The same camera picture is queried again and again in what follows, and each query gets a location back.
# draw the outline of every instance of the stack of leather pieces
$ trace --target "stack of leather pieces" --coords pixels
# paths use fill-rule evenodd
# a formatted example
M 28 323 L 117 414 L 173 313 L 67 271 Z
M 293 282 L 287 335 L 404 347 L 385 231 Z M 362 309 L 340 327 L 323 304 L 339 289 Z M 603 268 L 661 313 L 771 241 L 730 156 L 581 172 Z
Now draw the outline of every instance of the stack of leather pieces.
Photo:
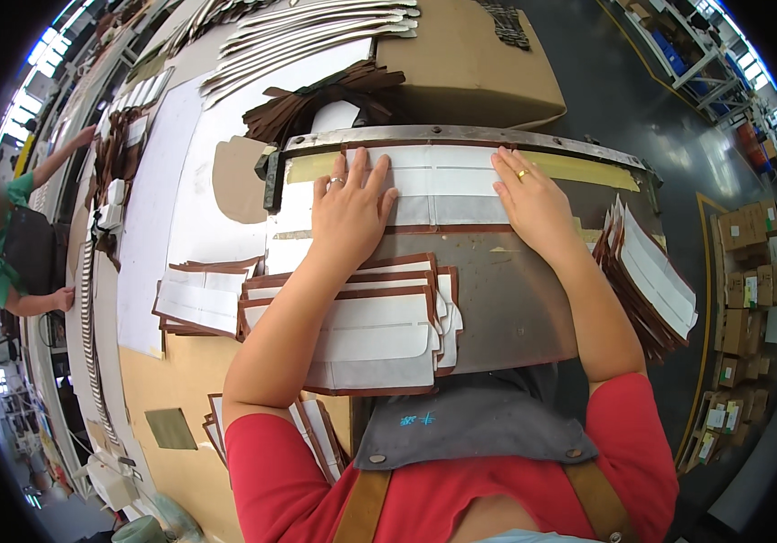
M 201 82 L 204 109 L 273 71 L 365 38 L 415 38 L 418 0 L 325 0 L 244 17 Z
M 404 81 L 403 72 L 389 72 L 385 67 L 378 68 L 375 61 L 361 61 L 295 92 L 271 87 L 264 94 L 274 99 L 243 114 L 246 136 L 259 142 L 276 142 L 282 148 L 288 137 L 310 131 L 322 107 L 339 101 L 358 106 L 368 124 L 392 124 L 391 100 L 384 91 Z
M 592 251 L 618 295 L 648 360 L 689 345 L 698 320 L 696 294 L 662 246 L 636 221 L 618 197 Z
M 291 274 L 243 284 L 240 335 L 246 337 Z M 463 330 L 458 273 L 433 253 L 362 264 L 322 322 L 304 389 L 322 395 L 415 395 L 457 363 Z
M 159 329 L 243 341 L 238 334 L 238 300 L 243 281 L 261 273 L 263 261 L 258 256 L 235 262 L 169 264 L 156 283 L 152 313 L 159 317 Z
M 204 36 L 209 29 L 233 23 L 242 16 L 275 4 L 277 0 L 205 0 L 195 13 L 183 21 L 169 36 L 162 53 L 167 58 L 177 55 L 187 45 Z
M 204 423 L 201 427 L 204 428 L 222 463 L 228 467 L 222 429 L 222 395 L 208 395 L 208 399 L 210 413 L 204 415 Z M 334 425 L 331 424 L 331 417 L 325 404 L 313 395 L 302 393 L 288 410 L 301 437 L 310 447 L 316 464 L 325 476 L 325 481 L 333 486 L 352 460 L 339 445 L 337 433 Z

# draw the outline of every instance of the pile of leather strips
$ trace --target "pile of leather strips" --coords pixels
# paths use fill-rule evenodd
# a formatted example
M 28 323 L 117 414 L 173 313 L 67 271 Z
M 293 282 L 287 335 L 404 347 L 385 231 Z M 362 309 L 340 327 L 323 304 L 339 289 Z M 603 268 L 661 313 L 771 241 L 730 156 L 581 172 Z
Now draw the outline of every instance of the pile of leather strips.
M 187 45 L 207 34 L 208 30 L 220 24 L 233 23 L 242 16 L 276 4 L 277 0 L 205 0 L 195 13 L 174 29 L 162 53 L 167 58 L 177 55 Z
M 243 18 L 220 49 L 216 71 L 201 83 L 204 109 L 252 81 L 341 43 L 414 38 L 417 0 L 327 0 Z
M 247 137 L 260 142 L 277 142 L 282 148 L 289 136 L 307 134 L 317 111 L 332 102 L 344 100 L 361 109 L 359 115 L 368 124 L 391 124 L 392 111 L 386 106 L 384 89 L 400 85 L 403 72 L 377 68 L 374 61 L 360 61 L 346 70 L 295 92 L 271 87 L 265 94 L 275 96 L 270 102 L 243 114 L 249 127 Z
M 606 212 L 592 254 L 648 360 L 662 364 L 667 353 L 689 345 L 687 336 L 698 320 L 696 294 L 620 198 Z
M 476 0 L 494 20 L 494 34 L 506 45 L 513 45 L 524 51 L 530 50 L 530 40 L 518 20 L 515 6 L 503 4 L 502 0 Z

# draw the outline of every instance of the cardboard sheet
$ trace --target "cardboard sheet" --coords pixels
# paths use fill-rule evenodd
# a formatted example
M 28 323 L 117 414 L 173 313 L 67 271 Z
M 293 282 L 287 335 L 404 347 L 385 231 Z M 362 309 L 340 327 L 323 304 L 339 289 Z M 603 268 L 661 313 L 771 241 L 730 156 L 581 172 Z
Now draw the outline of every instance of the cardboard sheet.
M 216 145 L 213 187 L 216 205 L 229 219 L 243 224 L 264 223 L 265 182 L 255 175 L 265 145 L 241 136 Z

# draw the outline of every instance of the leather strip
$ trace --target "leather strip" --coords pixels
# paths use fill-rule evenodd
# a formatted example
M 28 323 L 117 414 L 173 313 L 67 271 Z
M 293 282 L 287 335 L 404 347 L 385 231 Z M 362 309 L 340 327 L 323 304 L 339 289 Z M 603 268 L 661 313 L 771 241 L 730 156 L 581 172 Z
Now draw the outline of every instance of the leather strip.
M 388 494 L 391 471 L 360 471 L 352 492 L 343 507 L 334 543 L 367 543 L 373 541 L 380 522 L 382 504 Z

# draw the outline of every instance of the white paper sheet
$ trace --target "white paper sheet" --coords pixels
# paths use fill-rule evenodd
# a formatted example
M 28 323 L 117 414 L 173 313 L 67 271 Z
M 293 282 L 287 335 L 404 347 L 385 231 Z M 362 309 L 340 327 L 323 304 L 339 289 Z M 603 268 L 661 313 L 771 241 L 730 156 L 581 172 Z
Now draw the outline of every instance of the white paper sheet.
M 150 313 L 166 253 L 183 158 L 201 115 L 198 81 L 165 95 L 132 182 L 120 236 L 117 281 L 117 342 L 121 347 L 162 358 L 159 318 Z

